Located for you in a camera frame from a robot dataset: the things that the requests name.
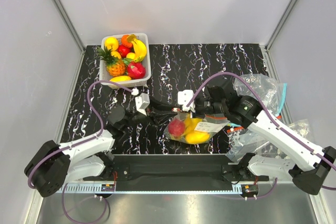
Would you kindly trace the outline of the small yellow mango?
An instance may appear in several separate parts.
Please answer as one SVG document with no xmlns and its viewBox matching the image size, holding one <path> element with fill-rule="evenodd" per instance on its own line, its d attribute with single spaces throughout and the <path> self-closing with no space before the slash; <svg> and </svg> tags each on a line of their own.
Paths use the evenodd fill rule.
<svg viewBox="0 0 336 224">
<path fill-rule="evenodd" d="M 125 82 L 125 81 L 130 81 L 132 80 L 132 78 L 130 76 L 117 76 L 117 77 L 113 77 L 112 79 L 110 79 L 111 82 Z"/>
</svg>

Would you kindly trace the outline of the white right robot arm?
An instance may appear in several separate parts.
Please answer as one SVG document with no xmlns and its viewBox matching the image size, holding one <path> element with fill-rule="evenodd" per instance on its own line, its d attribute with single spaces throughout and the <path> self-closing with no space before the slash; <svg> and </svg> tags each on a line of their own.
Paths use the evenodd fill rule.
<svg viewBox="0 0 336 224">
<path fill-rule="evenodd" d="M 221 113 L 231 123 L 238 124 L 281 149 L 290 162 L 245 154 L 238 173 L 244 180 L 254 176 L 290 178 L 302 191 L 317 195 L 334 168 L 335 148 L 321 147 L 287 127 L 273 116 L 261 101 L 248 95 L 238 95 L 227 85 L 207 87 L 208 96 L 193 96 L 192 105 L 198 114 Z"/>
</svg>

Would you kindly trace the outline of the orange tangerine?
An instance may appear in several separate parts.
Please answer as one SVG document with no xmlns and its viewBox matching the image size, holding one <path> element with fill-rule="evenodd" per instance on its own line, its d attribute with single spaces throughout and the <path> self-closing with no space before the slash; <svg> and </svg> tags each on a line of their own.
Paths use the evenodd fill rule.
<svg viewBox="0 0 336 224">
<path fill-rule="evenodd" d="M 133 36 L 132 35 L 123 35 L 121 38 L 121 43 L 123 46 L 127 48 L 132 48 L 133 47 Z"/>
</svg>

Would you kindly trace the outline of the yellow starfruit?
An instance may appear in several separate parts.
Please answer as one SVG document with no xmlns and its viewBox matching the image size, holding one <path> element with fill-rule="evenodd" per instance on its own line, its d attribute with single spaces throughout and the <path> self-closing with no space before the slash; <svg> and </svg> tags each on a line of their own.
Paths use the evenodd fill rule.
<svg viewBox="0 0 336 224">
<path fill-rule="evenodd" d="M 136 56 L 135 62 L 141 62 L 147 54 L 147 47 L 141 40 L 137 39 L 135 35 L 131 35 L 130 37 Z"/>
</svg>

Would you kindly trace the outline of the yellow lemon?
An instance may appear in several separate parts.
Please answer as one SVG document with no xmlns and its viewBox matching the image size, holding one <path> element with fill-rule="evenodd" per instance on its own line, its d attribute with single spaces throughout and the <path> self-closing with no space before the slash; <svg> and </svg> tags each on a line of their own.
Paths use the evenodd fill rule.
<svg viewBox="0 0 336 224">
<path fill-rule="evenodd" d="M 108 50 L 117 51 L 119 48 L 119 41 L 115 37 L 107 37 L 104 41 L 104 46 Z"/>
</svg>

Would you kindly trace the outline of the clear bag orange zipper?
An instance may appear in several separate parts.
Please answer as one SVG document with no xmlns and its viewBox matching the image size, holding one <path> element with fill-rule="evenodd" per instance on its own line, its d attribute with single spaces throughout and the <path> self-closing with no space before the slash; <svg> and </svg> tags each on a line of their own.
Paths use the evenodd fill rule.
<svg viewBox="0 0 336 224">
<path fill-rule="evenodd" d="M 190 113 L 178 113 L 175 117 L 172 118 L 172 120 L 173 119 L 178 119 L 178 120 L 184 121 L 187 117 L 199 118 L 199 117 L 196 117 L 195 115 L 191 115 Z M 221 131 L 229 123 L 229 120 L 226 117 L 219 116 L 219 115 L 206 115 L 204 118 L 200 118 L 200 119 L 203 119 L 203 121 L 198 123 L 198 125 L 196 126 L 194 131 L 209 133 L 210 134 L 209 140 L 211 139 L 211 137 L 213 137 L 215 134 L 217 134 L 219 131 Z M 178 141 L 178 142 L 181 142 L 181 143 L 186 143 L 186 141 L 185 141 L 185 136 L 186 135 L 180 136 L 180 137 L 171 136 L 168 132 L 168 125 L 164 130 L 165 136 L 169 140 Z"/>
</svg>

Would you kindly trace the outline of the red apple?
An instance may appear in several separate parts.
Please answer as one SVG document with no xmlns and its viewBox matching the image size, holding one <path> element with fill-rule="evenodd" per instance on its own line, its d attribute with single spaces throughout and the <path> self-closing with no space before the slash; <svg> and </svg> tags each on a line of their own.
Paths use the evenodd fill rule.
<svg viewBox="0 0 336 224">
<path fill-rule="evenodd" d="M 185 124 L 183 121 L 173 119 L 168 125 L 168 132 L 173 137 L 180 137 L 185 131 Z"/>
<path fill-rule="evenodd" d="M 128 53 L 131 52 L 131 48 L 128 48 L 124 45 L 120 45 L 118 47 L 118 53 L 121 55 L 122 58 L 125 58 L 127 56 Z"/>
</svg>

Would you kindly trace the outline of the red dragon fruit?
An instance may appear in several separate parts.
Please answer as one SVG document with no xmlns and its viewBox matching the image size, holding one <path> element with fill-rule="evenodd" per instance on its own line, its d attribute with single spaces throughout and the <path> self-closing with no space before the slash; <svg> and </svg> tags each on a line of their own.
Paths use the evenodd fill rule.
<svg viewBox="0 0 336 224">
<path fill-rule="evenodd" d="M 141 63 L 132 61 L 127 66 L 127 73 L 132 79 L 142 79 L 146 74 L 146 69 Z"/>
</svg>

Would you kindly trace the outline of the clear bag red zipper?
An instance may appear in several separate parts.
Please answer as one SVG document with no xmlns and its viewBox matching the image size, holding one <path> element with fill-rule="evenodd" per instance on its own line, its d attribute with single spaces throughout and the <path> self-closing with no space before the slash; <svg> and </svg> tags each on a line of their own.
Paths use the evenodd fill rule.
<svg viewBox="0 0 336 224">
<path fill-rule="evenodd" d="M 276 148 L 265 137 L 250 130 L 235 130 L 231 128 L 228 133 L 229 150 L 226 156 L 238 163 L 246 153 L 254 153 L 262 157 L 274 158 Z"/>
</svg>

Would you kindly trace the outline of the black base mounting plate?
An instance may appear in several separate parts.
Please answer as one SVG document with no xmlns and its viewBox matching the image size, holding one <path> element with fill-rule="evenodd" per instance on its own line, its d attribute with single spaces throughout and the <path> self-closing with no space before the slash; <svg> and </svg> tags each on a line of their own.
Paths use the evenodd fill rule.
<svg viewBox="0 0 336 224">
<path fill-rule="evenodd" d="M 225 182 L 253 182 L 255 176 L 241 166 L 230 166 L 232 161 L 223 154 L 169 155 L 114 155 L 101 175 L 85 177 L 86 181 L 111 180 L 113 174 L 120 181 L 138 178 L 210 177 Z"/>
</svg>

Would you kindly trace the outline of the yellow banana bunch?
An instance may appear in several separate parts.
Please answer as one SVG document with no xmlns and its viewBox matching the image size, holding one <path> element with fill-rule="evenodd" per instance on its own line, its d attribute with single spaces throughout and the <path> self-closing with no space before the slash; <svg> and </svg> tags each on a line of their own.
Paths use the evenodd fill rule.
<svg viewBox="0 0 336 224">
<path fill-rule="evenodd" d="M 187 117 L 183 123 L 185 125 L 185 130 L 183 132 L 183 136 L 184 135 L 187 135 L 191 132 L 194 131 L 194 129 L 196 128 L 196 126 L 198 125 L 199 122 L 202 122 L 203 119 L 200 119 L 200 118 L 190 118 L 190 117 Z"/>
</svg>

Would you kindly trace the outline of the small pineapple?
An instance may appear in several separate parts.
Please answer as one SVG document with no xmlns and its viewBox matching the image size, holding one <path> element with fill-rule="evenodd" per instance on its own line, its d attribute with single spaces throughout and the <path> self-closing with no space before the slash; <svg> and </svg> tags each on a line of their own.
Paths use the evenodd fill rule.
<svg viewBox="0 0 336 224">
<path fill-rule="evenodd" d="M 105 62 L 107 72 L 110 76 L 118 77 L 125 74 L 126 65 L 121 58 L 112 55 L 112 49 L 108 49 L 106 46 L 103 48 L 97 47 L 97 54 L 100 60 Z"/>
</svg>

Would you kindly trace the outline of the white plastic fruit basket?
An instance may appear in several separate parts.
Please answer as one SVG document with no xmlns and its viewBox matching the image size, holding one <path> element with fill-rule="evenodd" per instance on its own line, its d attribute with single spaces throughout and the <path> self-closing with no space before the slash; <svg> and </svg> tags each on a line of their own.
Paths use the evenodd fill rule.
<svg viewBox="0 0 336 224">
<path fill-rule="evenodd" d="M 132 79 L 130 81 L 125 81 L 125 82 L 116 82 L 116 83 L 119 83 L 122 86 L 127 87 L 127 88 L 144 86 L 144 85 L 146 85 L 147 81 L 151 77 L 151 64 L 150 64 L 148 37 L 144 33 L 135 33 L 135 34 L 130 34 L 130 35 L 135 35 L 137 37 L 137 39 L 141 40 L 147 47 L 147 54 L 146 54 L 145 58 L 141 62 L 139 62 L 145 67 L 146 74 L 142 79 Z M 108 37 L 115 37 L 119 41 L 119 45 L 122 45 L 122 43 L 121 43 L 122 36 L 123 35 L 113 35 L 113 36 L 108 36 Z M 102 40 L 102 44 L 101 44 L 102 48 L 104 47 L 104 41 L 105 41 L 106 38 L 107 37 L 105 37 Z M 133 47 L 131 48 L 131 52 L 128 53 L 125 58 L 121 57 L 121 55 L 118 53 L 118 50 L 117 51 L 112 51 L 112 55 L 113 56 L 118 56 L 119 58 L 121 58 L 123 60 L 124 64 L 126 65 L 126 72 L 125 72 L 124 76 L 125 75 L 128 76 L 127 66 L 130 62 L 132 62 L 132 61 L 135 62 L 135 59 L 136 59 Z M 107 72 L 105 62 L 103 60 L 100 60 L 99 79 L 104 80 L 104 81 L 110 81 L 110 79 L 112 79 L 112 78 L 113 78 L 113 76 L 110 76 L 110 74 Z"/>
</svg>

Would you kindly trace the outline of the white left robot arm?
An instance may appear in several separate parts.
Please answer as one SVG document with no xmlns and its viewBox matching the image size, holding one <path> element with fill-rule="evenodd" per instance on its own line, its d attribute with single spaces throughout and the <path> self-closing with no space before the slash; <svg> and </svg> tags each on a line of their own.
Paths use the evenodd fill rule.
<svg viewBox="0 0 336 224">
<path fill-rule="evenodd" d="M 163 104 L 153 98 L 136 98 L 136 110 L 114 107 L 101 129 L 73 142 L 45 142 L 24 169 L 28 185 L 43 197 L 55 194 L 62 186 L 84 178 L 107 180 L 113 167 L 105 153 L 125 138 L 131 124 L 157 123 L 164 115 L 174 115 L 178 105 Z"/>
</svg>

